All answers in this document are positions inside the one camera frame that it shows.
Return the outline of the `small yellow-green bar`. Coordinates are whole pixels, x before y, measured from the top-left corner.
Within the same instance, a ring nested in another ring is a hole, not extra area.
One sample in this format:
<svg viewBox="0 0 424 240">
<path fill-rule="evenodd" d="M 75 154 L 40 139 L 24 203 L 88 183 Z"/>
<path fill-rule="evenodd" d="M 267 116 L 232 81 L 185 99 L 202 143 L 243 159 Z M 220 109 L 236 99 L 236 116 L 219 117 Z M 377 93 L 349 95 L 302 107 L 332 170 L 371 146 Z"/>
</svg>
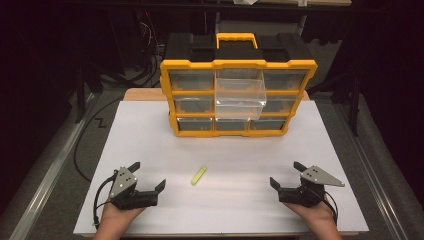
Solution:
<svg viewBox="0 0 424 240">
<path fill-rule="evenodd" d="M 197 173 L 195 174 L 195 176 L 192 178 L 191 180 L 191 185 L 195 186 L 198 181 L 201 179 L 201 177 L 204 175 L 204 173 L 206 172 L 207 167 L 206 166 L 202 166 Z"/>
</svg>

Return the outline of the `grid of small clear drawers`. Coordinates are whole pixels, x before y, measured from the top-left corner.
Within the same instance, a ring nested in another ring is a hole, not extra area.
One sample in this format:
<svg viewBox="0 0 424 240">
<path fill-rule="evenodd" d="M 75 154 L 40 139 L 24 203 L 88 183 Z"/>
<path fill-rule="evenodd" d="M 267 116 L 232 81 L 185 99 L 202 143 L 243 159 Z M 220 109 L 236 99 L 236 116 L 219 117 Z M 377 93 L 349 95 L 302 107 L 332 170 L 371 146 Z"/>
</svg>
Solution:
<svg viewBox="0 0 424 240">
<path fill-rule="evenodd" d="M 302 99 L 306 69 L 171 70 L 170 123 L 184 136 L 281 135 Z M 257 120 L 215 117 L 215 79 L 263 79 L 267 104 Z"/>
</svg>

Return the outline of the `yellow and black organizer cabinet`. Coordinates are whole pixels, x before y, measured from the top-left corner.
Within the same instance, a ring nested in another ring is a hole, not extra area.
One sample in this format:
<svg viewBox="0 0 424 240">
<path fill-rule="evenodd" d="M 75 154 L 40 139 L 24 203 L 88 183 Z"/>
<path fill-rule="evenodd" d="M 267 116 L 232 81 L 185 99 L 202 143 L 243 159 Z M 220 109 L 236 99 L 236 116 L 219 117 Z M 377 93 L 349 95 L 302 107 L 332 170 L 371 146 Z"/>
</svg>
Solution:
<svg viewBox="0 0 424 240">
<path fill-rule="evenodd" d="M 256 35 L 254 33 L 218 33 L 216 36 L 173 33 L 169 36 L 165 54 L 160 64 L 160 85 L 169 106 L 170 126 L 172 92 L 169 72 L 171 70 L 231 68 L 306 69 L 308 75 L 307 81 L 302 87 L 303 99 L 306 85 L 315 75 L 318 65 L 301 37 L 293 33 L 279 33 L 274 36 Z M 289 123 L 287 129 L 281 135 L 270 134 L 248 137 L 282 136 L 287 132 Z M 179 137 L 216 137 L 182 136 L 172 126 L 171 128 L 174 134 Z"/>
</svg>

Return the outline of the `white table sheet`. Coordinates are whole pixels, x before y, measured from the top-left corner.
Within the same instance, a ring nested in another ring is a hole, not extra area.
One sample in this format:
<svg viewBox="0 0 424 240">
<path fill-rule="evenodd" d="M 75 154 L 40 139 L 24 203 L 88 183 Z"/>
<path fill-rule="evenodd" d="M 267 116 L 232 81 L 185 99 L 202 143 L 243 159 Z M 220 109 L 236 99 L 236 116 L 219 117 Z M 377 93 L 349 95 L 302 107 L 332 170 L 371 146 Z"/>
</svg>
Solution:
<svg viewBox="0 0 424 240">
<path fill-rule="evenodd" d="M 162 180 L 158 204 L 146 209 L 130 236 L 293 235 L 306 232 L 302 220 L 278 199 L 273 177 L 284 187 L 300 183 L 297 161 L 347 179 L 317 106 L 300 104 L 281 137 L 183 138 L 173 134 L 163 101 L 123 101 L 110 128 L 74 231 L 94 233 L 92 208 L 106 199 L 100 184 L 121 166 L 140 162 L 141 191 Z M 207 170 L 195 186 L 191 180 Z"/>
</svg>

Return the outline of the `person's left hand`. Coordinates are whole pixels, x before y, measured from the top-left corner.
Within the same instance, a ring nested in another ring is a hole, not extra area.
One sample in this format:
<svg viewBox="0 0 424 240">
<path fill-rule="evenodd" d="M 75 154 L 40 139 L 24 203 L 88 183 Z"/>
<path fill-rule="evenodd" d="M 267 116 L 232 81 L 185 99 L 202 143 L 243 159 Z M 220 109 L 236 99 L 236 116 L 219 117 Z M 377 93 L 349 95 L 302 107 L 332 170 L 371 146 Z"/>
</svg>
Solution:
<svg viewBox="0 0 424 240">
<path fill-rule="evenodd" d="M 143 211 L 144 208 L 120 210 L 115 205 L 108 202 L 103 207 L 99 228 L 116 230 L 123 233 Z"/>
</svg>

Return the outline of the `person's right hand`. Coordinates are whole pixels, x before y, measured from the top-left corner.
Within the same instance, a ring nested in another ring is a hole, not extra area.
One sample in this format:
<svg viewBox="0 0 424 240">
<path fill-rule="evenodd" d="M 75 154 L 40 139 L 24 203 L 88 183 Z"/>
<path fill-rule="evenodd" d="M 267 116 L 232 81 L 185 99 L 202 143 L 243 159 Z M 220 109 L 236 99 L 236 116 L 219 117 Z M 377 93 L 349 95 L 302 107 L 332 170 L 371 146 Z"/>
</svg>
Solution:
<svg viewBox="0 0 424 240">
<path fill-rule="evenodd" d="M 337 232 L 336 224 L 333 220 L 333 214 L 325 203 L 319 203 L 313 207 L 286 203 L 284 205 L 291 211 L 300 216 L 306 226 L 315 234 Z"/>
</svg>

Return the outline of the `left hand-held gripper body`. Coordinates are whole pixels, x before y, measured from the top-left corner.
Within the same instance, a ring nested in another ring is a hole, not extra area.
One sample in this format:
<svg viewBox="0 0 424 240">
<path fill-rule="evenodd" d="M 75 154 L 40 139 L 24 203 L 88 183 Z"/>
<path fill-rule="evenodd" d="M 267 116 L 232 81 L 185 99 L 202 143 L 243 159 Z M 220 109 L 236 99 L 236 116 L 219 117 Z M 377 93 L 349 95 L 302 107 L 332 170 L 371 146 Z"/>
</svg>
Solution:
<svg viewBox="0 0 424 240">
<path fill-rule="evenodd" d="M 156 206 L 159 194 L 155 190 L 137 191 L 137 182 L 134 173 L 131 173 L 128 167 L 121 166 L 109 193 L 111 203 L 120 210 Z"/>
</svg>

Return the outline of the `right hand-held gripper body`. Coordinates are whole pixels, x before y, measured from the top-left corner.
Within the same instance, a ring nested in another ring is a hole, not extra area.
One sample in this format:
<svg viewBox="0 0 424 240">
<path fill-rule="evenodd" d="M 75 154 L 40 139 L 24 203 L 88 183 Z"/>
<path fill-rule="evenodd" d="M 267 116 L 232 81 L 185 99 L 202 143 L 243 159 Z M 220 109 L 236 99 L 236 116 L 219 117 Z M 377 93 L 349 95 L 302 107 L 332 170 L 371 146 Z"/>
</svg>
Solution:
<svg viewBox="0 0 424 240">
<path fill-rule="evenodd" d="M 325 185 L 344 187 L 345 184 L 318 166 L 300 172 L 300 185 L 296 188 L 281 187 L 279 201 L 313 207 L 323 201 Z"/>
</svg>

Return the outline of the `metal floor rail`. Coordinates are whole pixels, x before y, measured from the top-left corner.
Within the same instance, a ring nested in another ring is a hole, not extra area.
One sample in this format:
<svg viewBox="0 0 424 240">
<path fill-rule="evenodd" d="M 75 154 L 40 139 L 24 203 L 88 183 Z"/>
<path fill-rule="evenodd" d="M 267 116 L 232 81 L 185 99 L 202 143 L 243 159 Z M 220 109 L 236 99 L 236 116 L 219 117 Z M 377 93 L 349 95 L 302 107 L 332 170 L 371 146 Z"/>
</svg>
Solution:
<svg viewBox="0 0 424 240">
<path fill-rule="evenodd" d="M 86 124 L 87 115 L 98 99 L 99 94 L 94 93 L 83 99 L 85 108 L 81 120 L 77 120 L 76 110 L 71 111 L 25 177 L 1 217 L 1 220 L 9 220 L 6 240 L 27 240 L 68 162 L 68 156 Z"/>
<path fill-rule="evenodd" d="M 395 209 L 395 204 L 388 192 L 384 189 L 384 181 L 379 179 L 378 172 L 381 167 L 375 167 L 370 157 L 366 153 L 366 145 L 355 136 L 348 124 L 348 115 L 343 105 L 335 105 L 335 111 L 340 118 L 344 130 L 352 142 L 355 152 L 358 155 L 358 164 L 361 174 L 367 182 L 372 198 L 378 208 L 380 216 L 383 218 L 385 226 L 393 240 L 409 240 L 405 225 L 400 220 L 400 215 Z"/>
</svg>

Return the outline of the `black metal stand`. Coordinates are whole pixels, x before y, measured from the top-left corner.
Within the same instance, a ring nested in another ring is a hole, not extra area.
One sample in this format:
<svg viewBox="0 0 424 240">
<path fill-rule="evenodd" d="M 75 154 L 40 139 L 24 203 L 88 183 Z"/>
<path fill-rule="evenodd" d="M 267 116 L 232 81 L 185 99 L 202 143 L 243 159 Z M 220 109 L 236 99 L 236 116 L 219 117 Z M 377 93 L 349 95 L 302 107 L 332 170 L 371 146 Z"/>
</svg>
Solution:
<svg viewBox="0 0 424 240">
<path fill-rule="evenodd" d="M 76 123 L 81 122 L 86 111 L 85 87 L 88 87 L 90 92 L 94 94 L 101 94 L 103 92 L 99 69 L 92 62 L 80 64 L 76 70 Z"/>
</svg>

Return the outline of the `clear plastic organizer drawer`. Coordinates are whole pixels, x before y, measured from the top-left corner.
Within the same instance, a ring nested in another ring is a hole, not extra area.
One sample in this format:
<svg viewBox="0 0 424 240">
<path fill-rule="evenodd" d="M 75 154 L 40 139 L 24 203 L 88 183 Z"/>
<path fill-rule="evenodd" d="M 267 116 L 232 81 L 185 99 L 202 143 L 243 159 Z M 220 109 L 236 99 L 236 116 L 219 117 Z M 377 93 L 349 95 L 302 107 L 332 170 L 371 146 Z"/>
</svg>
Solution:
<svg viewBox="0 0 424 240">
<path fill-rule="evenodd" d="M 257 120 L 267 104 L 263 79 L 215 79 L 215 117 Z"/>
</svg>

